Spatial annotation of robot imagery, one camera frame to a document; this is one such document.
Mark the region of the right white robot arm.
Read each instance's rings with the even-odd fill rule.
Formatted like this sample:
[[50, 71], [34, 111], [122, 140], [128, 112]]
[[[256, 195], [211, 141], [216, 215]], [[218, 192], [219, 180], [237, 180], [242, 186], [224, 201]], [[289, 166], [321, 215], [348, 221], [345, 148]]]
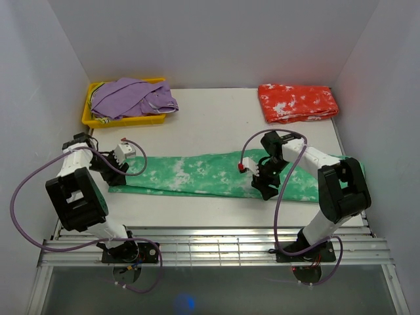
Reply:
[[287, 166], [292, 170], [301, 167], [317, 180], [320, 210], [293, 243], [286, 247], [276, 244], [276, 251], [286, 257], [311, 261], [339, 227], [371, 206], [362, 166], [352, 157], [339, 159], [309, 146], [307, 139], [297, 133], [280, 136], [269, 131], [261, 144], [266, 157], [257, 163], [249, 158], [241, 162], [252, 172], [251, 185], [264, 200], [282, 197], [286, 182], [280, 179], [280, 173]]

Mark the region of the green tie-dye trousers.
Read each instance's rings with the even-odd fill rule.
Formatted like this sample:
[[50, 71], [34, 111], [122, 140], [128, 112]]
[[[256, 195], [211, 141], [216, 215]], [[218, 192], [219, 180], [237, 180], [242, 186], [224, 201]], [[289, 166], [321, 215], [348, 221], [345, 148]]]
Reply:
[[[238, 163], [246, 157], [256, 163], [267, 153], [263, 149], [204, 154], [190, 157], [134, 157], [127, 160], [125, 186], [109, 192], [162, 196], [220, 196], [262, 199], [251, 186], [253, 174], [240, 173]], [[317, 180], [303, 168], [287, 166], [280, 179], [286, 182], [283, 200], [318, 203]]]

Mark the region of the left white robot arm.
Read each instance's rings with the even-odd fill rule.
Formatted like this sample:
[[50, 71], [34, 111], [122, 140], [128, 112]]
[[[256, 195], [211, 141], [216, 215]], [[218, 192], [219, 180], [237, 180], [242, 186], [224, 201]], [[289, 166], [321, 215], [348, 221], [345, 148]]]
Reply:
[[101, 241], [97, 246], [117, 262], [131, 263], [139, 257], [138, 244], [123, 224], [107, 216], [108, 206], [91, 171], [101, 174], [108, 186], [126, 184], [127, 159], [137, 155], [138, 146], [123, 139], [114, 150], [97, 152], [98, 141], [87, 133], [79, 133], [62, 146], [66, 154], [57, 176], [45, 184], [62, 226], [67, 231], [89, 233]]

